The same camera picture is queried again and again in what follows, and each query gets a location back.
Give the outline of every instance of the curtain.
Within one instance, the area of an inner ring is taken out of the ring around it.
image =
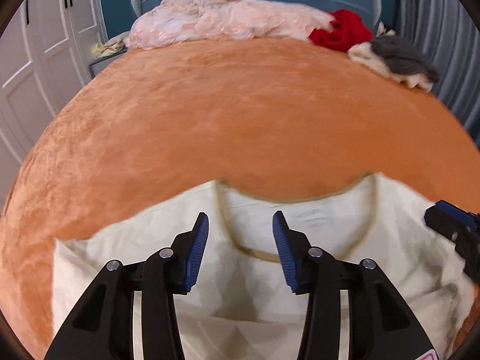
[[[400,0],[397,33],[440,72],[432,92],[480,146],[480,34],[459,0]]]

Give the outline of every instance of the beige neckline trim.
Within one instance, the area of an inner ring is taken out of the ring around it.
[[[357,179],[354,183],[349,185],[348,187],[344,188],[343,190],[337,191],[337,192],[332,192],[328,193],[326,195],[322,195],[319,197],[313,197],[313,198],[308,198],[308,199],[297,199],[297,200],[267,200],[263,198],[258,198],[256,196],[253,196],[251,194],[242,192],[240,190],[237,190],[234,188],[237,192],[241,193],[244,196],[251,197],[256,200],[261,200],[263,202],[269,202],[269,203],[301,203],[301,202],[313,202],[317,200],[324,200],[328,199],[333,196],[339,196],[342,195],[346,192],[351,191],[352,189],[356,188],[362,181],[366,180],[367,178],[371,177],[371,190],[370,190],[370,199],[371,199],[371,213],[370,213],[370,218],[365,224],[364,228],[359,230],[356,233],[356,236],[352,238],[352,242],[347,245],[344,250],[341,252],[337,253],[336,256],[334,256],[338,260],[344,260],[348,256],[352,254],[352,252],[356,249],[356,247],[365,239],[366,235],[370,232],[370,230],[375,226],[377,220],[378,220],[378,176],[375,173],[365,173],[363,174],[360,178]],[[217,204],[218,204],[218,209],[220,212],[220,218],[223,224],[223,228],[226,231],[232,246],[237,249],[239,252],[242,254],[245,254],[246,256],[253,257],[262,261],[266,262],[271,262],[271,263],[280,263],[280,259],[278,258],[277,254],[272,254],[269,252],[265,252],[263,250],[257,250],[257,249],[252,249],[250,247],[243,246],[239,237],[238,237],[238,232],[233,225],[233,222],[231,221],[230,218],[230,213],[228,212],[226,208],[226,201],[225,201],[225,188],[232,188],[228,185],[228,183],[224,180],[216,180],[215,181],[215,191],[217,195]]]

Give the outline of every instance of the blue gripper pad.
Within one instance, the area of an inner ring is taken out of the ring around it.
[[[183,285],[187,292],[190,292],[191,288],[197,282],[203,252],[205,251],[208,239],[208,216],[203,214],[199,220],[200,222],[195,224],[195,226],[198,226],[198,231],[195,235],[195,240],[191,245],[190,253],[186,259],[185,280]]]
[[[297,291],[297,263],[291,251],[287,232],[290,231],[282,212],[277,211],[273,216],[273,236],[277,245],[278,256],[282,264],[283,274],[292,292]]]
[[[447,203],[445,200],[440,200],[435,204],[435,207],[439,210],[445,212],[445,214],[452,216],[456,220],[463,223],[465,226],[469,226],[472,230],[477,229],[477,225],[473,217],[458,207],[455,207],[453,204]]]

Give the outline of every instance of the red cloth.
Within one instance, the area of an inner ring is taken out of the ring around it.
[[[369,42],[374,35],[362,23],[362,18],[355,12],[340,9],[331,14],[336,20],[330,22],[332,32],[315,29],[309,38],[318,46],[347,52],[356,44]]]

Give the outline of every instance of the orange blanket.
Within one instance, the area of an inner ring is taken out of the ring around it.
[[[130,51],[28,155],[0,222],[0,308],[43,358],[54,238],[89,238],[212,179],[283,200],[367,171],[480,211],[480,155],[448,110],[340,52],[286,39]]]

